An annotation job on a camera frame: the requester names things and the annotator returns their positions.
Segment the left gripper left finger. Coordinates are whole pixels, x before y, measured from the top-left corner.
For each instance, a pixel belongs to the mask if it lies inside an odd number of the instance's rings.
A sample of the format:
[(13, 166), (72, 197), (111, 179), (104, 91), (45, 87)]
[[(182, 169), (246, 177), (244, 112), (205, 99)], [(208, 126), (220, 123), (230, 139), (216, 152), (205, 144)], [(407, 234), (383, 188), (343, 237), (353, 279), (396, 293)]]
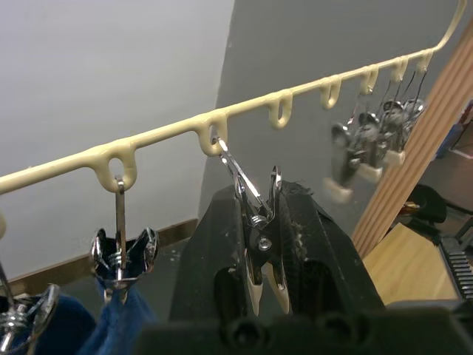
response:
[(239, 204), (234, 187), (216, 192), (180, 256), (169, 320), (219, 320), (248, 315)]

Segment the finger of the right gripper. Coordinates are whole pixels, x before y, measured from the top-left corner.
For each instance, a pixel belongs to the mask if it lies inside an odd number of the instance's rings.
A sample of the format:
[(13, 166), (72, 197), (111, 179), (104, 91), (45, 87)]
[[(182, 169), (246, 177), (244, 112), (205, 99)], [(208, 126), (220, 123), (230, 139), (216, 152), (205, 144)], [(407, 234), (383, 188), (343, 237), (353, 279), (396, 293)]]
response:
[(458, 296), (472, 300), (472, 258), (455, 238), (442, 238), (439, 247)]

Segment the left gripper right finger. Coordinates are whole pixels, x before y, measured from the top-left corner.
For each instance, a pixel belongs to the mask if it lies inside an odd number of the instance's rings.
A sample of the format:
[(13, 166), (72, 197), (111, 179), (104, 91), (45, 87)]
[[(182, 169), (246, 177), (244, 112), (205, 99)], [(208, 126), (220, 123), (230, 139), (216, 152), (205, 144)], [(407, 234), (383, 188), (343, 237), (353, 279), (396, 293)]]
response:
[(298, 183), (283, 182), (282, 259), (295, 314), (357, 314), (384, 308), (350, 237)]

